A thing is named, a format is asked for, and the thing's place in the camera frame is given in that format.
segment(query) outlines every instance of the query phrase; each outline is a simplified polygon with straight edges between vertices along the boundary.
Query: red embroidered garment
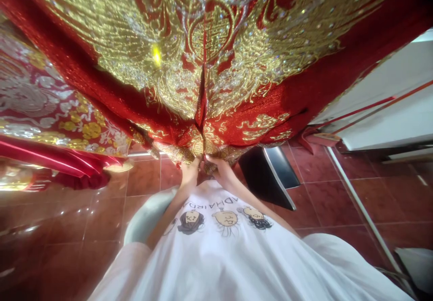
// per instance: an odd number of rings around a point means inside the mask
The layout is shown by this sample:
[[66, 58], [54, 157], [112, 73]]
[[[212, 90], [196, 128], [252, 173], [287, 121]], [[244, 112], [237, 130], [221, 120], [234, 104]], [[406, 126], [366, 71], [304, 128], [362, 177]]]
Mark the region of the red embroidered garment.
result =
[[206, 152], [233, 163], [295, 135], [432, 26], [431, 9], [429, 0], [3, 0], [69, 85], [175, 162]]

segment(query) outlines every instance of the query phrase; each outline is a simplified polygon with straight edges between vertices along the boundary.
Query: white wall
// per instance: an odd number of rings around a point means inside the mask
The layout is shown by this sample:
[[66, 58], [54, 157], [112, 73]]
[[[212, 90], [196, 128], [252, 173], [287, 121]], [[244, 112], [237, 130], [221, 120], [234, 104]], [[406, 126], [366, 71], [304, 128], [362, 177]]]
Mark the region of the white wall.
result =
[[[433, 80], [433, 41], [412, 42], [371, 72], [311, 123], [322, 123]], [[332, 132], [360, 116], [335, 122]], [[402, 146], [433, 139], [433, 85], [338, 134], [350, 150]]]

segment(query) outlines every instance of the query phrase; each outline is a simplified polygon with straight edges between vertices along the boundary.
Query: finger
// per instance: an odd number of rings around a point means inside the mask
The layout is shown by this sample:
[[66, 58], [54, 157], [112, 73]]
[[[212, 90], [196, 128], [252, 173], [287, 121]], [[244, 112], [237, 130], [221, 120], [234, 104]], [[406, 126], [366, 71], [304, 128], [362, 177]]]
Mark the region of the finger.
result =
[[206, 159], [217, 166], [221, 165], [221, 162], [223, 162], [222, 159], [219, 159], [217, 157], [212, 157], [211, 155], [206, 155]]
[[191, 166], [198, 168], [198, 166], [200, 165], [200, 161], [202, 161], [201, 156], [194, 159], [194, 161], [191, 163]]

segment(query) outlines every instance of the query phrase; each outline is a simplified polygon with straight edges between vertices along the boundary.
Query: hand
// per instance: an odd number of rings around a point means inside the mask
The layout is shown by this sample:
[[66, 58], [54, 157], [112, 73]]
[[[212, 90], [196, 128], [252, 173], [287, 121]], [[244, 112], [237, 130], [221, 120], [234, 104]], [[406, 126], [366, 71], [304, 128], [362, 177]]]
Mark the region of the hand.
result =
[[197, 157], [191, 164], [182, 163], [180, 168], [182, 169], [182, 183], [180, 187], [196, 187], [198, 167], [202, 159]]
[[209, 155], [206, 159], [218, 167], [212, 175], [226, 191], [232, 192], [237, 185], [242, 185], [227, 161]]

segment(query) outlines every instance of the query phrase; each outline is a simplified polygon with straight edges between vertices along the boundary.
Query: red fabric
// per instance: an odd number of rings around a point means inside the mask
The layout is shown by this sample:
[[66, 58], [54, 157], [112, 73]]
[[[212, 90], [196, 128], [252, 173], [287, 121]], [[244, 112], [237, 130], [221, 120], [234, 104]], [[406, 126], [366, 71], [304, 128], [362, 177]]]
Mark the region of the red fabric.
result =
[[[279, 4], [290, 7], [293, 0]], [[203, 121], [215, 129], [224, 123], [227, 130], [218, 135], [224, 144], [234, 147], [275, 142], [272, 136], [287, 130], [292, 130], [292, 135], [295, 135], [361, 74], [371, 70], [378, 60], [433, 25], [431, 0], [385, 0], [340, 37], [343, 50], [321, 58], [302, 73], [274, 86], [265, 97], [256, 97], [254, 104], [243, 104], [230, 116], [207, 119], [206, 86], [202, 86], [195, 120], [179, 120], [174, 124], [164, 108], [147, 107], [143, 93], [137, 95], [132, 86], [119, 84], [107, 73], [95, 69], [97, 55], [93, 48], [60, 21], [43, 0], [3, 0], [2, 5], [8, 17], [47, 55], [66, 81], [90, 97], [104, 115], [118, 118], [119, 123], [124, 122], [125, 128], [129, 126], [127, 120], [148, 124], [169, 134], [158, 141], [178, 146], [190, 144], [188, 130], [191, 127], [202, 133]], [[220, 72], [230, 64], [230, 59], [221, 64]], [[203, 78], [206, 84], [206, 70]], [[252, 123], [262, 113], [272, 117], [290, 113], [290, 118], [279, 122], [264, 137], [244, 141], [244, 130], [239, 128], [239, 124], [243, 121]]]
[[75, 177], [101, 175], [105, 166], [122, 164], [123, 158], [78, 152], [0, 136], [0, 156], [36, 164]]

